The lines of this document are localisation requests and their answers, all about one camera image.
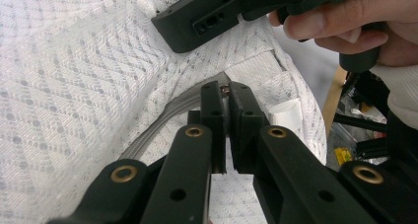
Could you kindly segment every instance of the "finger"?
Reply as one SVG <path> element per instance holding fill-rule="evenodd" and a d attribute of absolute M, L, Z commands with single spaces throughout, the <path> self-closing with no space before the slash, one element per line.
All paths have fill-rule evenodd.
<path fill-rule="evenodd" d="M 339 37 L 317 38 L 315 43 L 321 47 L 344 54 L 354 54 L 378 47 L 387 42 L 387 34 L 379 31 L 363 31 L 355 43 Z"/>
<path fill-rule="evenodd" d="M 412 12 L 416 9 L 416 0 L 347 0 L 289 16 L 284 30 L 294 39 L 331 37 L 373 22 L 418 21 L 418 16 Z"/>
<path fill-rule="evenodd" d="M 418 44 L 411 42 L 392 29 L 387 29 L 389 38 L 382 45 L 378 64 L 403 67 L 418 64 Z"/>
<path fill-rule="evenodd" d="M 268 14 L 268 20 L 270 21 L 270 24 L 273 27 L 278 27 L 278 26 L 281 25 L 280 21 L 279 21 L 279 14 L 278 14 L 277 10 Z"/>
<path fill-rule="evenodd" d="M 389 28 L 400 37 L 418 44 L 418 22 L 416 23 L 399 23 L 387 22 Z"/>
<path fill-rule="evenodd" d="M 343 34 L 337 35 L 336 37 L 347 40 L 348 42 L 355 43 L 359 39 L 360 34 L 362 33 L 362 28 L 356 28 L 354 30 L 345 32 Z"/>

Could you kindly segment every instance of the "white mesh fabric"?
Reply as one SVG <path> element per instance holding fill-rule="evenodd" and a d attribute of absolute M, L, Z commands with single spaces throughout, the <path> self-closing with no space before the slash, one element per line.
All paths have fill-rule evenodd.
<path fill-rule="evenodd" d="M 315 113 L 304 113 L 306 141 L 325 151 L 314 98 L 268 23 L 174 54 L 150 19 L 176 1 L 0 0 L 0 223 L 70 214 L 167 102 L 270 50 Z"/>

